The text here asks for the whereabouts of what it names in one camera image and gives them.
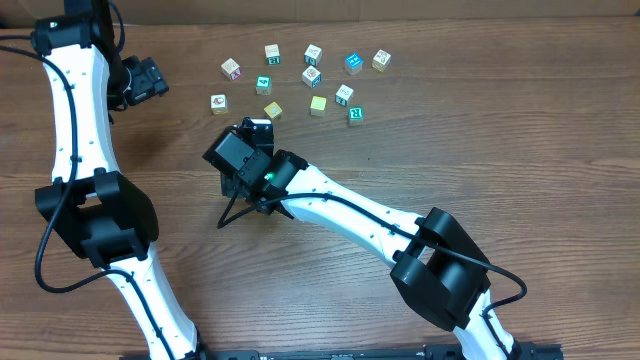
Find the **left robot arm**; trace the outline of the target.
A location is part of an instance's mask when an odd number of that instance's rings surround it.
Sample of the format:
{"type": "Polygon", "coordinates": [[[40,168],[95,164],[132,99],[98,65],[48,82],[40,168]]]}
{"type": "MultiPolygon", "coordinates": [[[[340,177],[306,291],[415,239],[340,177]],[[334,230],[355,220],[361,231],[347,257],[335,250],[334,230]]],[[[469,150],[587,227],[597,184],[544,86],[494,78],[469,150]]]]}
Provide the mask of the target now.
{"type": "Polygon", "coordinates": [[[121,16],[108,1],[66,0],[61,16],[36,22],[32,46],[49,78],[56,135],[52,183],[35,204],[52,233],[121,293],[144,338],[149,359],[203,359],[206,350],[164,274],[159,225],[149,197],[120,171],[111,114],[168,85],[155,62],[123,59],[121,16]]]}

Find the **green R block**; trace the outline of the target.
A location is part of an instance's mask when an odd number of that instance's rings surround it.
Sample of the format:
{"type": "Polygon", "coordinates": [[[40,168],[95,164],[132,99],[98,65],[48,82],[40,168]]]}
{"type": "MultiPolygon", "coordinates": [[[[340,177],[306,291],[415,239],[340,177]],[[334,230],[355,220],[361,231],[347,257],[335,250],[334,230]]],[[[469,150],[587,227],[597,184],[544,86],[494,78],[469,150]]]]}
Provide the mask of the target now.
{"type": "Polygon", "coordinates": [[[348,108],[347,123],[349,127],[362,126],[364,123],[364,110],[362,106],[348,108]]]}

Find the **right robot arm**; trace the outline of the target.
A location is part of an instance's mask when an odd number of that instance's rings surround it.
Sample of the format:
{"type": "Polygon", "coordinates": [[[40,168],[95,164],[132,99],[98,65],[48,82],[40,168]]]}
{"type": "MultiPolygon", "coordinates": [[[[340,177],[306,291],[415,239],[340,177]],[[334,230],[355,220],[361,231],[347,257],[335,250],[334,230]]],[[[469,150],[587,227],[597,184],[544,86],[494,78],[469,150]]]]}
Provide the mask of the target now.
{"type": "Polygon", "coordinates": [[[421,216],[383,206],[331,180],[293,152],[274,148],[266,119],[226,128],[203,158],[221,173],[230,199],[254,211],[323,226],[383,261],[404,302],[434,326],[453,333],[467,359],[517,359],[521,348],[495,314],[492,265],[459,222],[432,208],[421,216]]]}

